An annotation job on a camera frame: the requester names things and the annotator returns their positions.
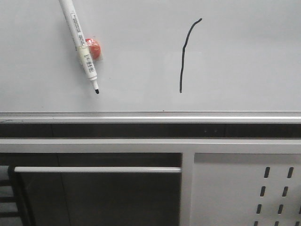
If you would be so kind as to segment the red round magnet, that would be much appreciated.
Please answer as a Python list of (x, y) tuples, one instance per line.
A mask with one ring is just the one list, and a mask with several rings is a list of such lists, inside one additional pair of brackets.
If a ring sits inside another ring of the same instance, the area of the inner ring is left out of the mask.
[(85, 39), (87, 46), (89, 47), (90, 55), (94, 61), (102, 60), (102, 48), (99, 42), (93, 38)]

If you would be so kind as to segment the white black-tipped whiteboard marker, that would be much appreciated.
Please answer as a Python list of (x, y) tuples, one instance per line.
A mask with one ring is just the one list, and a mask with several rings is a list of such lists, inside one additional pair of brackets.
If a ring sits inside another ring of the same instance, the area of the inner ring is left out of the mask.
[(83, 67), (85, 75), (90, 80), (96, 94), (99, 94), (99, 87), (97, 83), (97, 72), (95, 70), (94, 62), (90, 54), (89, 46), (86, 43), (84, 33), (82, 31), (77, 12), (75, 10), (72, 0), (59, 1), (63, 15), (71, 32), (71, 36), (76, 47), (79, 57), (79, 62)]

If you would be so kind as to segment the white perforated pegboard panel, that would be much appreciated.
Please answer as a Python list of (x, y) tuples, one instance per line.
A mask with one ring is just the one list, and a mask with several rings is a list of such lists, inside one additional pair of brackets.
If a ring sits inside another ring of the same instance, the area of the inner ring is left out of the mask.
[(298, 226), (298, 154), (204, 154), (194, 157), (194, 226)]

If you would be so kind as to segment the white horizontal metal rod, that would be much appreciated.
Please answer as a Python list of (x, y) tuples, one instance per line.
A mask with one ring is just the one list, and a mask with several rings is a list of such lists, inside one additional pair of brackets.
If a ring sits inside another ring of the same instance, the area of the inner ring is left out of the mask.
[(17, 173), (181, 173), (178, 167), (15, 167)]

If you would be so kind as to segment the white metal stand frame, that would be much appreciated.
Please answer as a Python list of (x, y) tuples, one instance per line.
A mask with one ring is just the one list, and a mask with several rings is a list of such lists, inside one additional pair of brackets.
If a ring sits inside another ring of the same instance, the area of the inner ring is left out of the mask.
[(192, 226), (194, 157), (204, 154), (298, 154), (298, 139), (3, 139), (1, 153), (180, 153), (180, 224)]

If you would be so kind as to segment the white whiteboard with aluminium frame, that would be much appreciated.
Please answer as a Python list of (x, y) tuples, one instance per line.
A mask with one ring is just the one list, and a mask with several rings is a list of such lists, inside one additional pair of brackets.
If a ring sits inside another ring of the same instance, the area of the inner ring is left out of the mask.
[(56, 0), (0, 3), (0, 121), (301, 122), (298, 0), (76, 0), (100, 93)]

